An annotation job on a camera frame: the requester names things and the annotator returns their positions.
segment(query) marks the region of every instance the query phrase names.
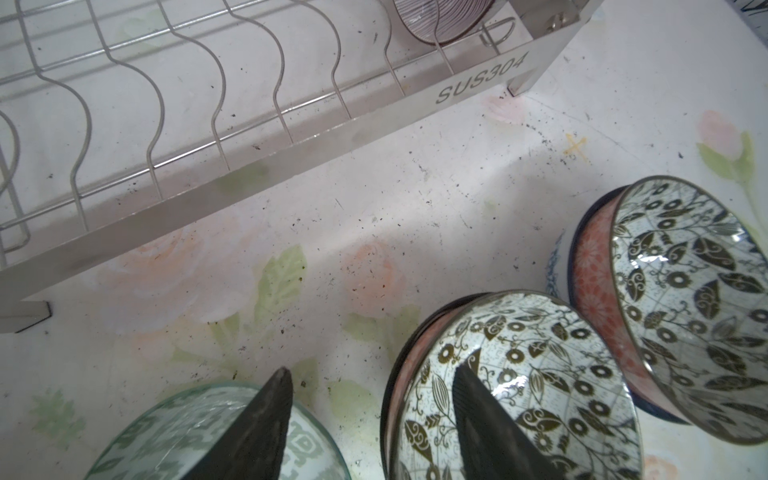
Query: black pointed object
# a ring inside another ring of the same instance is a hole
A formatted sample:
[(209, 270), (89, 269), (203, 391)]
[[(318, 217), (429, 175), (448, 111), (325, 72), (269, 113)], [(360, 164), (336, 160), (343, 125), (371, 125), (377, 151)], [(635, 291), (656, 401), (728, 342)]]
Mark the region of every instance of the black pointed object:
[(184, 480), (277, 480), (292, 405), (290, 371), (280, 367)]
[(564, 480), (464, 363), (452, 390), (467, 480)]

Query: wire rack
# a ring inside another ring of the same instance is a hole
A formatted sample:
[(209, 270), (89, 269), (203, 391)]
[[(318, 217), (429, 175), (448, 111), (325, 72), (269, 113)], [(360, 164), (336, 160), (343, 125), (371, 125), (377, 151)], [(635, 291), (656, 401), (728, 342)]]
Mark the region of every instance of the wire rack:
[(492, 84), (523, 91), (598, 4), (498, 0), (429, 45), (391, 0), (6, 2), (0, 303)]

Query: metal dish rack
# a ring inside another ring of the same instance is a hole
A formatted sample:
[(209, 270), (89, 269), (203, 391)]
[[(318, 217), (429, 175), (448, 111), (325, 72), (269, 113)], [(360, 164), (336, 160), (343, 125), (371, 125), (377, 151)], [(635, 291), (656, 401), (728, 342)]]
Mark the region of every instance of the metal dish rack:
[(22, 301), (45, 287), (494, 84), (528, 90), (601, 3), (498, 1), (443, 45), (391, 0), (6, 2), (0, 332), (50, 316)]

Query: yellow cross mark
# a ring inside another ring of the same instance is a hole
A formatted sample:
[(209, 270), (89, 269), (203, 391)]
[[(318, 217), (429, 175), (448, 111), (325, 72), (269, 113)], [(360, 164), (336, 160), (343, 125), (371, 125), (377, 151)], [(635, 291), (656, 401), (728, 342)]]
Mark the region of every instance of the yellow cross mark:
[(566, 155), (572, 155), (574, 152), (581, 158), (583, 158), (588, 163), (591, 163), (586, 155), (584, 155), (584, 152), (582, 152), (579, 147), (585, 145), (587, 143), (587, 138), (582, 137), (581, 140), (578, 142), (574, 141), (574, 136), (571, 134), (565, 134), (565, 137), (568, 139), (568, 149), (564, 151), (563, 153)]

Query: white table surface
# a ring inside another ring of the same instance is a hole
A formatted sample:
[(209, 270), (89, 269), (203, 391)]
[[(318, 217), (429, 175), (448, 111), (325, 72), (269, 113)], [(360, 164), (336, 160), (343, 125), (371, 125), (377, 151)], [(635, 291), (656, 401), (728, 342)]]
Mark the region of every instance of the white table surface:
[[(699, 156), (707, 111), (722, 142), (749, 132), (751, 187)], [(53, 318), (0, 336), (0, 476), (81, 478), (170, 393), (286, 365), (353, 478), (381, 478), (402, 336), (465, 294), (543, 290), (555, 239), (603, 193), (684, 177), (765, 249), (767, 112), (768, 50), (725, 1), (607, 0), (524, 96), (470, 98), (35, 296)], [(298, 288), (260, 288), (302, 266)], [(765, 445), (639, 416), (647, 479), (768, 475)]]

